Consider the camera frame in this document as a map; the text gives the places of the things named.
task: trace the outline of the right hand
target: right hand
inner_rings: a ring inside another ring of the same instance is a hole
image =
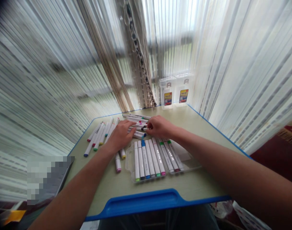
[[[148,135],[158,138],[170,138],[171,133],[176,129],[176,126],[159,115],[149,119],[147,128],[149,128],[146,130]]]

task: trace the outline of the blue plastic trim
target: blue plastic trim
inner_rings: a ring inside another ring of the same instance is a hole
[[[153,210],[213,203],[230,199],[231,197],[226,195],[195,201],[186,201],[179,195],[177,190],[175,190],[174,188],[170,188],[153,192],[111,198],[108,200],[103,211],[100,214],[86,217],[84,221],[93,221]]]
[[[219,131],[214,125],[212,125],[207,119],[205,119],[199,112],[197,112],[195,109],[193,109],[191,107],[192,110],[194,110],[199,116],[201,116],[206,122],[208,122],[213,128],[216,129],[216,131],[218,131],[221,135],[223,135],[228,141],[231,142],[231,144],[233,144],[238,150],[240,150],[245,156],[247,156],[248,158],[252,159],[247,153],[245,153],[242,149],[240,149],[236,144],[234,144],[228,137],[226,137],[221,131]]]

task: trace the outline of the white curtain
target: white curtain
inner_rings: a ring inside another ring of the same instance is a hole
[[[66,156],[95,117],[149,104],[128,3],[0,10],[0,200],[26,199],[27,156]],[[292,1],[139,0],[131,10],[157,104],[159,79],[192,74],[189,105],[248,154],[292,119]]]

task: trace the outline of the yellow object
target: yellow object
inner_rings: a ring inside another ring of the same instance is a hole
[[[4,222],[4,225],[7,225],[8,223],[15,221],[15,222],[19,222],[24,213],[26,212],[26,210],[13,210],[11,211],[11,214],[9,215],[8,219]]]

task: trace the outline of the plastic marker case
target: plastic marker case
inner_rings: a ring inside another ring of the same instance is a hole
[[[135,178],[134,142],[135,141],[131,142],[130,147],[127,148],[127,151],[126,151],[126,170],[131,172],[131,180],[132,180],[132,182],[133,183],[142,183],[142,182],[146,182],[146,181],[150,181],[150,180],[163,179],[165,177],[165,175],[156,176],[156,177],[152,177],[152,178],[149,178],[149,179],[136,181],[136,178]],[[156,139],[156,144],[158,145],[158,149],[160,151],[160,155],[161,155],[161,158],[162,158],[162,161],[163,161],[163,165],[164,165],[164,168],[165,168],[166,172],[170,173],[171,175],[175,175],[175,174],[181,174],[181,173],[184,173],[184,172],[189,172],[189,171],[201,168],[201,165],[199,164],[199,162],[190,153],[188,153],[182,146],[180,146],[179,144],[177,144],[174,141],[171,141],[171,143],[172,143],[173,148],[176,151],[179,159],[181,160],[181,163],[182,163],[184,169],[179,171],[179,172],[175,172],[175,171],[171,172],[168,169],[165,157],[164,157],[163,152],[162,152],[162,150],[160,148],[160,143]]]

